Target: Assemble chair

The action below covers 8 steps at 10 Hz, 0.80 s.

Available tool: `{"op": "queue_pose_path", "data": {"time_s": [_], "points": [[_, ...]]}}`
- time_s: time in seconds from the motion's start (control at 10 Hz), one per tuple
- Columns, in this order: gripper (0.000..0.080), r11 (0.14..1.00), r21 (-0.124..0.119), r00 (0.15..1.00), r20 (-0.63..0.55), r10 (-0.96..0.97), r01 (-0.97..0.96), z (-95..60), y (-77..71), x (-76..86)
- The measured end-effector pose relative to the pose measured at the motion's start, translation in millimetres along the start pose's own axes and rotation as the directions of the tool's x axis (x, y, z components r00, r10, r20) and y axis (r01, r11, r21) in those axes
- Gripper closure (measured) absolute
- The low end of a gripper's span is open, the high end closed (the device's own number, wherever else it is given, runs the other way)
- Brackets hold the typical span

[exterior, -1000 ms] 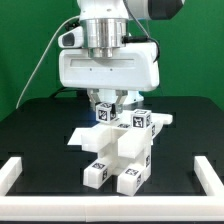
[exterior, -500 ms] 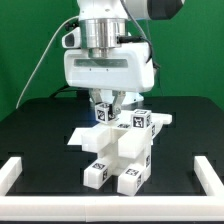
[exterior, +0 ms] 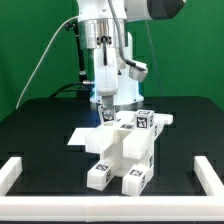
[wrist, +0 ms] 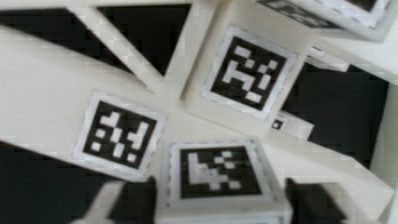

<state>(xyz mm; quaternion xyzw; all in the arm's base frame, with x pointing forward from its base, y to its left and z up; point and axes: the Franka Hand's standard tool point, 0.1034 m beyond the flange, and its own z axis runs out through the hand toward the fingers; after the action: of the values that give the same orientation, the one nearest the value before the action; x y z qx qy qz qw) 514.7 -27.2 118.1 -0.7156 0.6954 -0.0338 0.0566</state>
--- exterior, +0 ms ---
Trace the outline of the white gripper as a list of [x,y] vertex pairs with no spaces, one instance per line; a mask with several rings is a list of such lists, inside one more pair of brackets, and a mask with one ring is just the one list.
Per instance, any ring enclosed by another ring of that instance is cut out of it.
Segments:
[[104,108],[114,107],[114,97],[118,92],[118,68],[116,51],[109,48],[106,53],[102,49],[93,51],[96,94],[102,97]]

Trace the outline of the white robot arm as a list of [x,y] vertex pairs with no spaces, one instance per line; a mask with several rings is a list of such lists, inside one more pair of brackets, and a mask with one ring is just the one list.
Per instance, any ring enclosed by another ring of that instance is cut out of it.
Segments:
[[93,103],[105,109],[141,101],[147,65],[133,59],[127,24],[174,18],[187,0],[76,0],[81,47],[93,56]]

